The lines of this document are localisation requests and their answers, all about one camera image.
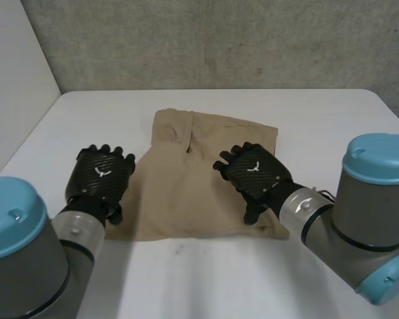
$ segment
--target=concrete wall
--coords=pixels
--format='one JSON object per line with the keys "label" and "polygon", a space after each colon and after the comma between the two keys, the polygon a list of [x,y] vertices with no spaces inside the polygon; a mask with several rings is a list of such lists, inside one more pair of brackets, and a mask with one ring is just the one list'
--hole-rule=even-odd
{"label": "concrete wall", "polygon": [[21,2],[0,0],[0,170],[60,95]]}
{"label": "concrete wall", "polygon": [[399,116],[399,0],[23,0],[63,92],[366,88]]}

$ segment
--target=blue joint cap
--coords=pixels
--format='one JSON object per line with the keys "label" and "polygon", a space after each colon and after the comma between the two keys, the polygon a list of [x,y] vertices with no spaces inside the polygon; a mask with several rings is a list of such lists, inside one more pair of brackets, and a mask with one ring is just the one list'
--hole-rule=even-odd
{"label": "blue joint cap", "polygon": [[27,246],[43,229],[46,206],[22,179],[0,177],[0,259]]}
{"label": "blue joint cap", "polygon": [[399,294],[399,255],[366,277],[354,291],[375,305],[396,297]]}
{"label": "blue joint cap", "polygon": [[365,134],[353,139],[343,170],[365,183],[399,185],[399,135]]}

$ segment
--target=white table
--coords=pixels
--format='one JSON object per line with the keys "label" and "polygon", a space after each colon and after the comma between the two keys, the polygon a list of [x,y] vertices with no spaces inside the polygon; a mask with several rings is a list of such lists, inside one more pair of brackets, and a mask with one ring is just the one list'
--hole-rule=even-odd
{"label": "white table", "polygon": [[[347,144],[399,133],[399,119],[366,90],[166,90],[61,96],[1,175],[31,182],[49,215],[81,148],[122,146],[139,159],[163,108],[222,114],[279,128],[277,157],[296,182],[336,193]],[[294,239],[245,237],[105,242],[79,318],[399,318],[399,297],[368,304]]]}

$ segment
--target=carbon fiber glove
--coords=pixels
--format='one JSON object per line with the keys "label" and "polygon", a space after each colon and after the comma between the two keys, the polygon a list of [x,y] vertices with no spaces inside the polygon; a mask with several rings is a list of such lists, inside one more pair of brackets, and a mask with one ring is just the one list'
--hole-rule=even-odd
{"label": "carbon fiber glove", "polygon": [[221,152],[221,161],[213,168],[222,178],[230,181],[247,202],[244,223],[252,225],[268,207],[271,188],[280,181],[292,181],[285,166],[260,144],[245,142],[243,147],[235,145],[229,152]]}
{"label": "carbon fiber glove", "polygon": [[111,223],[120,223],[122,213],[118,202],[135,168],[134,155],[128,154],[123,158],[122,152],[119,146],[111,152],[106,144],[99,150],[95,145],[83,148],[76,158],[77,163],[66,186],[67,203],[80,197],[93,197],[100,202],[105,217]]}

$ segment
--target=beige pants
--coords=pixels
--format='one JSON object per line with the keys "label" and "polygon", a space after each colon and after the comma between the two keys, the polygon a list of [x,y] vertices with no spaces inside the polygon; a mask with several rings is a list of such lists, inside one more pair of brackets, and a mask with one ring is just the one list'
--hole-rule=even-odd
{"label": "beige pants", "polygon": [[244,199],[212,168],[221,151],[246,141],[274,152],[277,132],[224,116],[158,111],[152,147],[136,165],[120,202],[123,222],[108,224],[106,238],[153,241],[251,235],[287,239],[288,230],[270,209],[255,225],[244,225]]}

